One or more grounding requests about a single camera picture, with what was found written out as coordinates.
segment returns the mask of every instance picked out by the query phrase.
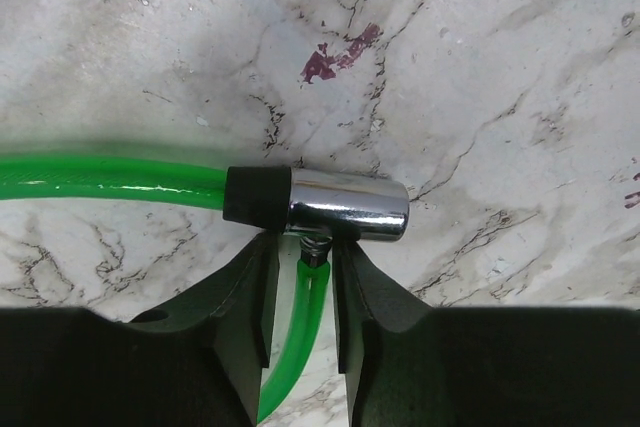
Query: thick green cable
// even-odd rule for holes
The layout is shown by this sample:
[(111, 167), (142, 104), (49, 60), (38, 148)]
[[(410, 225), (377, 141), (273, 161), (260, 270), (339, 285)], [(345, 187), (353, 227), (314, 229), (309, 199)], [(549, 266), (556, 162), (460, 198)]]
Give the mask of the thick green cable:
[(222, 210), (227, 174), (195, 165), (118, 157), (0, 158), (0, 200), (91, 197)]
[(258, 422), (266, 419), (282, 403), (309, 360), (320, 328), (329, 271), (329, 263), (311, 268), (298, 261), (289, 331), (278, 363), (260, 391)]

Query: green tube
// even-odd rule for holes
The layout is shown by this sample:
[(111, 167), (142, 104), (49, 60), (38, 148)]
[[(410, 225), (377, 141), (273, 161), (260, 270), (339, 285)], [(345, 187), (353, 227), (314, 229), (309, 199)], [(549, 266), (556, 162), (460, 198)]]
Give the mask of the green tube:
[(302, 374), (318, 335), (329, 281), (329, 263), (311, 268), (298, 261), (289, 331), (278, 363), (260, 391), (258, 422), (280, 405)]
[(222, 210), (224, 171), (118, 157), (32, 155), (0, 158), (0, 200), (90, 197)]

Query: green hose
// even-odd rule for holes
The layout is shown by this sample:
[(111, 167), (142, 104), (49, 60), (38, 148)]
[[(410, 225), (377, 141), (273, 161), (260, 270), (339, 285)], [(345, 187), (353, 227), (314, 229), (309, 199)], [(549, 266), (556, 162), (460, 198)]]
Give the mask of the green hose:
[(329, 263), (311, 268), (298, 261), (289, 332), (278, 363), (260, 391), (258, 422), (271, 415), (291, 392), (309, 360), (320, 328), (329, 270)]
[[(185, 164), (117, 157), (0, 158), (0, 200), (88, 197), (165, 202), (222, 210), (227, 174)], [(329, 264), (298, 262), (295, 300), (278, 364), (260, 391), (258, 420), (289, 394), (309, 360), (322, 318)]]
[(38, 155), (0, 158), (0, 200), (91, 197), (222, 210), (224, 171), (117, 157)]

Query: black plastic sleeve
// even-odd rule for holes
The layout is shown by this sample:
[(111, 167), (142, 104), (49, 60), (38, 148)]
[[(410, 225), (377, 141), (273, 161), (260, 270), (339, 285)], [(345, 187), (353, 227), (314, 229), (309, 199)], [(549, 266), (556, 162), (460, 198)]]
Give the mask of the black plastic sleeve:
[(290, 194), (289, 167), (229, 167), (222, 218), (283, 232)]

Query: green cable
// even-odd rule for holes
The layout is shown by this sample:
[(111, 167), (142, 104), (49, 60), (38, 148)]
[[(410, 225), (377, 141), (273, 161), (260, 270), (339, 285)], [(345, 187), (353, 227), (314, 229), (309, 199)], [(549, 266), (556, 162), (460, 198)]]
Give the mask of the green cable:
[(0, 158), (0, 200), (91, 197), (222, 210), (226, 179), (207, 167), (118, 157)]
[(320, 328), (329, 271), (328, 262), (312, 268), (298, 261), (289, 331), (278, 363), (260, 390), (258, 422), (271, 415), (289, 395), (309, 360)]

